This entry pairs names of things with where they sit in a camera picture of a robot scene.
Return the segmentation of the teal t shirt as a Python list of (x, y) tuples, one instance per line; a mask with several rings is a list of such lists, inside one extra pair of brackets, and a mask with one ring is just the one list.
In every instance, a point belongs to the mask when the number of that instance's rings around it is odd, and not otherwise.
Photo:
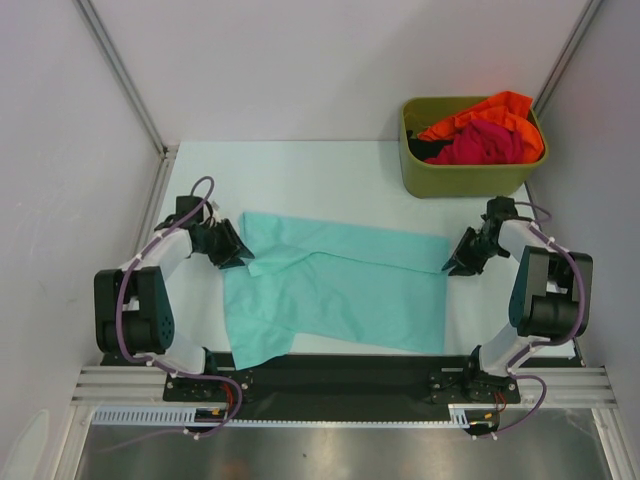
[(299, 334), (445, 352), (448, 239), (246, 212), (253, 252), (224, 275), (224, 316), (237, 368), (290, 352)]

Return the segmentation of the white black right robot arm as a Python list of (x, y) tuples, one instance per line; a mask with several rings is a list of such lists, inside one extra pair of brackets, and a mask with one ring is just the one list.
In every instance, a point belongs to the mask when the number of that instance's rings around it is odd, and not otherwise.
[(461, 376), (463, 393), (484, 401), (497, 378), (513, 378), (517, 368), (545, 347), (561, 346), (584, 333), (589, 321), (593, 259), (570, 251), (546, 235), (519, 203), (498, 196), (487, 202), (483, 224), (467, 228), (442, 271), (451, 277), (477, 276), (494, 257), (518, 262), (507, 324), (477, 346)]

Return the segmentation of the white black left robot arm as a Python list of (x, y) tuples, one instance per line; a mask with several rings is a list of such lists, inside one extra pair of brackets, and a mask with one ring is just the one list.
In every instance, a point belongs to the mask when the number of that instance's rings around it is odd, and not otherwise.
[(219, 270), (254, 258), (212, 203), (193, 194), (179, 196), (175, 212), (155, 227), (136, 257), (94, 276), (95, 334), (103, 354), (185, 374), (187, 389), (207, 400), (221, 387), (215, 358), (177, 332), (166, 287), (180, 263), (194, 254), (207, 257)]

